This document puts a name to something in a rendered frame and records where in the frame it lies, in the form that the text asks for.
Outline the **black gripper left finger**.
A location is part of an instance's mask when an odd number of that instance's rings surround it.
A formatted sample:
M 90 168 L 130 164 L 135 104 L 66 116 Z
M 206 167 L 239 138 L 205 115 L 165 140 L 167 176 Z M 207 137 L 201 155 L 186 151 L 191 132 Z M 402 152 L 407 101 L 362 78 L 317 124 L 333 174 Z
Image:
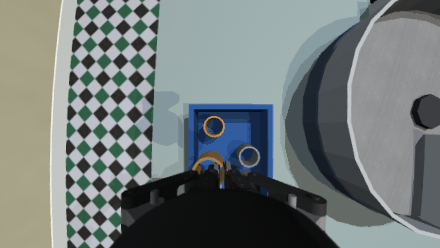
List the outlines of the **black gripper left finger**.
M 178 187 L 183 184 L 185 193 L 178 197 L 186 193 L 220 188 L 220 165 L 216 162 L 210 164 L 204 174 L 198 175 L 198 171 L 189 170 L 122 192 L 121 234 L 155 206 L 177 197 Z

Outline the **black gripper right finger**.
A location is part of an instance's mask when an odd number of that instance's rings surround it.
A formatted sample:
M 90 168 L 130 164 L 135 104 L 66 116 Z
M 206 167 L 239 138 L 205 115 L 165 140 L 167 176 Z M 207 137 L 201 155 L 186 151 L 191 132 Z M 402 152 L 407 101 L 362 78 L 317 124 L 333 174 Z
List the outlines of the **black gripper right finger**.
M 326 199 L 256 172 L 249 172 L 246 177 L 246 175 L 241 175 L 236 166 L 230 164 L 230 161 L 225 161 L 224 188 L 245 190 L 260 194 L 260 186 L 267 189 L 268 196 L 287 203 L 291 207 L 301 211 L 325 232 Z

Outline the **bronze bushing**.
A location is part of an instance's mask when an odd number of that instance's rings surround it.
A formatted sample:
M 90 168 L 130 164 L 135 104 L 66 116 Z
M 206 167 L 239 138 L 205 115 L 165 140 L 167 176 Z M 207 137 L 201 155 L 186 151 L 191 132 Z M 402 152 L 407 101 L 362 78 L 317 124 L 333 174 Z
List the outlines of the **bronze bushing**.
M 194 167 L 192 168 L 192 170 L 198 171 L 198 175 L 204 174 L 204 172 L 202 171 L 202 169 L 200 167 L 200 162 L 205 161 L 205 160 L 213 160 L 220 165 L 220 167 L 222 169 L 222 170 L 220 170 L 220 185 L 221 185 L 224 181 L 224 176 L 225 176 L 225 163 L 224 163 L 223 157 L 216 151 L 204 152 L 199 157 L 199 159 L 196 161 Z
M 214 118 L 215 117 L 215 118 Z M 218 134 L 212 134 L 211 132 L 209 132 L 209 130 L 208 130 L 208 123 L 209 123 L 209 121 L 210 120 L 212 120 L 212 119 L 218 119 L 218 120 L 220 120 L 221 122 L 222 122 L 222 124 L 223 124 L 223 128 L 225 129 L 225 124 L 224 124 L 224 122 L 223 122 L 223 120 L 220 118 L 220 117 L 217 117 L 217 116 L 211 116 L 211 117 L 209 117 L 209 118 L 207 118 L 206 120 L 205 120 L 205 122 L 204 122 L 204 131 L 205 131 L 205 133 L 208 135 L 208 136 L 210 136 L 210 137 L 218 137 L 218 136 L 220 136 L 223 132 L 224 132 L 224 129 L 220 132 L 220 133 L 218 133 Z M 214 136 L 214 135 L 217 135 L 217 136 Z

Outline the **blue crate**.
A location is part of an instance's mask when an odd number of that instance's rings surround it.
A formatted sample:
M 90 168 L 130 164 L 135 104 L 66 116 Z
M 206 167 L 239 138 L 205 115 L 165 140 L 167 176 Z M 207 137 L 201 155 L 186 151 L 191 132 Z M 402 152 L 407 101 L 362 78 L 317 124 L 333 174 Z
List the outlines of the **blue crate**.
M 211 116 L 220 117 L 224 132 L 210 137 L 204 122 Z M 250 144 L 260 153 L 259 163 L 244 167 L 236 154 L 241 144 Z M 238 171 L 258 172 L 273 179 L 273 104 L 189 104 L 189 170 L 207 151 L 218 152 Z

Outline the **grey round turntable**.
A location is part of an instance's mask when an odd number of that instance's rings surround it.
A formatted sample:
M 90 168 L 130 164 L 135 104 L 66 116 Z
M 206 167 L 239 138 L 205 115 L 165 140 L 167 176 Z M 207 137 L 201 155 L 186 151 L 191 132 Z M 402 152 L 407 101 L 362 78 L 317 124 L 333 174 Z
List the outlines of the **grey round turntable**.
M 335 189 L 440 239 L 440 0 L 370 3 L 309 74 L 308 149 Z

